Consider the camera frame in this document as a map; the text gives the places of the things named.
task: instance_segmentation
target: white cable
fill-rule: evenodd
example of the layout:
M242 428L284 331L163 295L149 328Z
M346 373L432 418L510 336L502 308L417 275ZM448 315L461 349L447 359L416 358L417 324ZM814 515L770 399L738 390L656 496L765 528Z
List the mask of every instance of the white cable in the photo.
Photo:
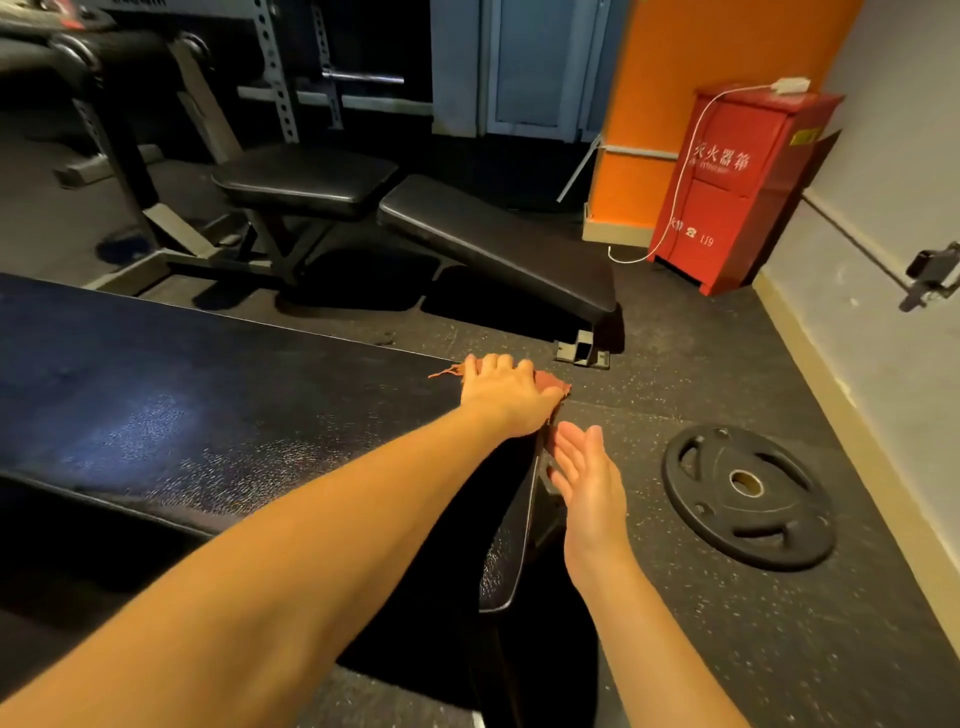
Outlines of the white cable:
M660 236L660 240L657 241L657 245L651 248L650 251L647 252L647 255L645 255L644 257L639 257L636 260L617 260L615 257L613 257L613 245L608 245L607 257L610 260L612 260L614 263L623 263L624 265L630 265L631 263L639 263L649 259L650 256L657 251L660 245L663 244L663 241L666 239L666 232L670 230L670 228L673 226L673 213L677 211L677 196L680 194L680 187L684 181L684 172L686 171L686 168L690 165L690 150L693 148L693 142L696 141L697 139L697 131L700 129L700 122L704 120L704 114L707 113L707 109L709 109L713 105L713 102L719 99L721 96L725 96L728 93L734 93L735 91L757 91L762 88L773 88L773 87L774 87L773 84L765 84L765 85L748 85L748 86L743 86L741 88L729 88L726 91L721 91L712 99L707 101L707 105L704 106L704 110L700 112L700 116L697 118L697 123L693 125L693 134L690 135L690 143L686 146L686 154L677 158L677 163L680 164L682 161L684 164L684 168L680 170L680 176L677 178L677 186L673 190L673 204L670 206L670 217L667 218L666 227L663 228L663 234Z

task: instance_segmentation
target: forearm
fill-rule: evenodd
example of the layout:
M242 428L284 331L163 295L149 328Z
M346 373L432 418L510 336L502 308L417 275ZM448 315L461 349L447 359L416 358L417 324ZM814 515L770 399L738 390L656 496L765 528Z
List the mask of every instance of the forearm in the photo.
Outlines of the forearm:
M458 408L274 501L157 580L0 721L288 723L502 439L495 413ZM65 710L37 720L47 701Z
M581 591L633 728L748 728L632 554Z

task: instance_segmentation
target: speckled rubber flooring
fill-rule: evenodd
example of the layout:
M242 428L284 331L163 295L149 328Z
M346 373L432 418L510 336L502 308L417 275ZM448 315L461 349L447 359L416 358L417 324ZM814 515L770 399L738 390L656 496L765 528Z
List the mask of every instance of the speckled rubber flooring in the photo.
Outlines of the speckled rubber flooring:
M130 252L117 241L132 225L117 183L60 190L49 169L69 153L15 141L0 124L0 270L80 285L115 268ZM6 175L13 168L16 183ZM223 206L202 166L167 161L152 173L161 197L186 217L211 216ZM569 216L541 220L578 235ZM453 359L507 351L538 367L559 366L552 362L552 337L564 322L530 320L509 296L491 296L485 281L443 267L445 261L375 226L344 226L337 236L319 259L323 306L311 317L292 315L274 291L186 277L164 281L145 298ZM403 290L385 285L384 271L396 266L409 273ZM659 265L614 272L624 352L608 372L558 371L574 387L563 416L605 428L628 489L637 559L737 705L757 728L956 725L956 656L754 292L706 299ZM487 291L490 305L464 306L474 290ZM756 570L684 525L660 484L660 455L672 435L698 423L754 429L821 477L839 528L836 551L823 565L794 574ZM562 716L575 688L595 700L596 726L625 726L602 656L595 684L571 687L554 679L554 671L565 670L564 644L580 636L556 624L551 603L538 603L536 595L524 608L541 610L544 632L538 647L518 658L540 678L525 706L530 724L547 724L550 716L548 724L572 725ZM588 625L579 620L575 628ZM32 629L0 612L0 643L17 643L16 635ZM43 655L57 652L48 642L38 638ZM22 646L30 644L26 639L17 644L30 648ZM474 725L468 708L338 668L298 725L468 728ZM582 716L575 722L591 723Z

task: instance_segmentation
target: hand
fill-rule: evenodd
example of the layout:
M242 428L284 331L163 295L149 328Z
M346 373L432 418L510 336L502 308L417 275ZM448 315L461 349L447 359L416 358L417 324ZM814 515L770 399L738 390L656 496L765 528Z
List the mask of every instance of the hand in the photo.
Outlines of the hand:
M627 495L620 470L604 450L599 425L584 432L573 423L560 423L547 449L561 468L548 468L547 474L566 502L566 570L582 593L599 571L618 559L633 559Z
M560 387L547 387L542 393L537 390L534 363L529 359L516 368L508 353L489 353L482 361L470 354L464 360L461 406L489 412L502 425L504 439L536 432L563 398Z

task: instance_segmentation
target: weight plate center hole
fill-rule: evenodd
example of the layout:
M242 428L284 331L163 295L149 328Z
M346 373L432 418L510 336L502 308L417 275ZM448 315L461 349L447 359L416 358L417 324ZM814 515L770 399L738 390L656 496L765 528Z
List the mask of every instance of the weight plate center hole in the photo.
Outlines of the weight plate center hole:
M732 471L730 484L737 493L746 497L760 497L763 495L763 481L753 473L747 471Z

